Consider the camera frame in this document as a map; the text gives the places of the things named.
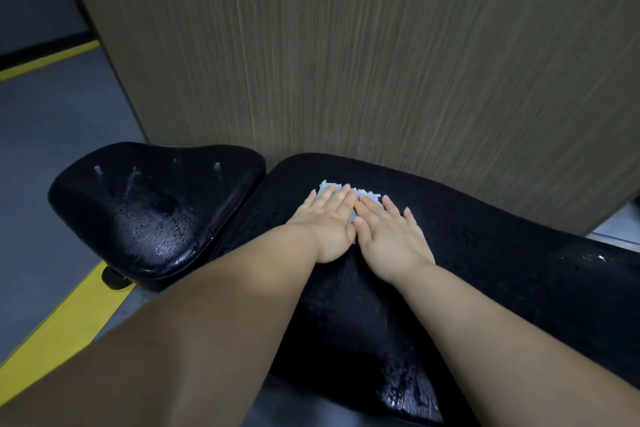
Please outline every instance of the wood panel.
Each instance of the wood panel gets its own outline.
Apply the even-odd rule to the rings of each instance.
[[[84,2],[151,142],[352,156],[574,233],[640,188],[640,0]]]

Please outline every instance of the wooden wall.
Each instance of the wooden wall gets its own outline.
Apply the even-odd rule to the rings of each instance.
[[[640,188],[640,0],[84,2],[150,142],[352,156],[574,233]]]

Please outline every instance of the gray floor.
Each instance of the gray floor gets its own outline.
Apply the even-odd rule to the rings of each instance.
[[[95,256],[52,212],[47,189],[66,166],[121,140],[142,141],[100,50],[0,83],[0,360],[95,266]],[[640,211],[625,206],[589,237],[640,252]],[[134,289],[101,334],[154,294]],[[268,377],[244,427],[406,425],[375,419]]]
[[[142,133],[101,50],[0,82],[0,361],[100,261],[47,191],[78,158]]]

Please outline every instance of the wet black surface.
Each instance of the wet black surface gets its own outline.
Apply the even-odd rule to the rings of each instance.
[[[640,387],[640,254],[536,225],[411,174],[323,154],[288,158],[212,256],[284,223],[324,179],[410,206],[438,264]],[[272,373],[370,414],[477,424],[429,336],[357,246],[316,266]]]
[[[161,289],[219,237],[264,174],[262,156],[243,147],[120,142],[65,169],[49,202],[108,264]]]

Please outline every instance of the skin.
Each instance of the skin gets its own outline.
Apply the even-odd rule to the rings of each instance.
[[[239,425],[314,265],[356,232],[484,426],[640,424],[639,391],[435,265],[408,208],[349,189],[312,191],[286,225],[180,280],[12,399],[0,424]]]

